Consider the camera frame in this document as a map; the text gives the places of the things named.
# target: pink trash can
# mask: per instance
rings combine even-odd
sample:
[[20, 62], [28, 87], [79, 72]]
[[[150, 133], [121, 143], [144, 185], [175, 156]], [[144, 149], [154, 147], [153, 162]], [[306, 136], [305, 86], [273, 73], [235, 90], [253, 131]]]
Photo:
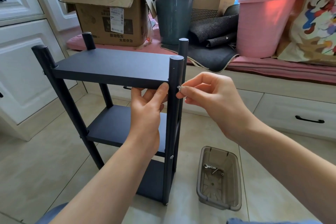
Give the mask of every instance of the pink trash can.
[[295, 0], [239, 0], [237, 52], [271, 57], [278, 46]]

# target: person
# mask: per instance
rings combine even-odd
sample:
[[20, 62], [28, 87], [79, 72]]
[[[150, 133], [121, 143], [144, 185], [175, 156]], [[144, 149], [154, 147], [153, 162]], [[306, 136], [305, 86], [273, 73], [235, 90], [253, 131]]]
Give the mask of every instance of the person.
[[[160, 112], [168, 88], [163, 83], [143, 97], [142, 89], [132, 88], [131, 128], [125, 143], [52, 224], [122, 222], [159, 148]], [[185, 82], [176, 96], [203, 107], [227, 138], [248, 151], [322, 223], [335, 223], [336, 166], [259, 121], [231, 78], [203, 72]]]

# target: black handle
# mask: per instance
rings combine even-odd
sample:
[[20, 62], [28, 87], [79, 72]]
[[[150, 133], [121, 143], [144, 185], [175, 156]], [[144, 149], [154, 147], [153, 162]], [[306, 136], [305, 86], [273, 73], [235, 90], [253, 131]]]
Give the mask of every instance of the black handle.
[[310, 121], [310, 122], [315, 122], [315, 123], [324, 123], [324, 120], [307, 120], [304, 118], [301, 118], [299, 115], [295, 115], [295, 118], [297, 118], [298, 120], [304, 120], [304, 121]]

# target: tile floor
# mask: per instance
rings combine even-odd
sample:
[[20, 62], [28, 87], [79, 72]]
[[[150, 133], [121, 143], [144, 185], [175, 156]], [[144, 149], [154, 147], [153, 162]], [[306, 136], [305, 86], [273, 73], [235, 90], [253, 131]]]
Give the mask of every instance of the tile floor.
[[[114, 103], [128, 105], [117, 99]], [[91, 94], [77, 102], [86, 124], [104, 105], [102, 97]], [[288, 136], [336, 164], [336, 143]], [[205, 145], [231, 151], [241, 160], [240, 211], [221, 211], [198, 201], [198, 163]], [[117, 150], [103, 144], [97, 148], [104, 161]], [[70, 201], [97, 171], [66, 113], [29, 142], [0, 136], [0, 224], [35, 223], [48, 209]], [[251, 221], [314, 219], [250, 154], [225, 138], [209, 117], [183, 113], [178, 166], [168, 206], [136, 195], [123, 223], [222, 224], [231, 217]]]

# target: person's right hand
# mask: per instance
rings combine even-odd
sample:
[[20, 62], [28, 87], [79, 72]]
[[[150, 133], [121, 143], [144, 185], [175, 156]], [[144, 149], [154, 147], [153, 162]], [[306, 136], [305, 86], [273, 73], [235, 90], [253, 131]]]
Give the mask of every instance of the person's right hand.
[[187, 97], [187, 104], [203, 107], [224, 135], [235, 141], [259, 122], [247, 109], [230, 77], [202, 72], [182, 84], [177, 98]]

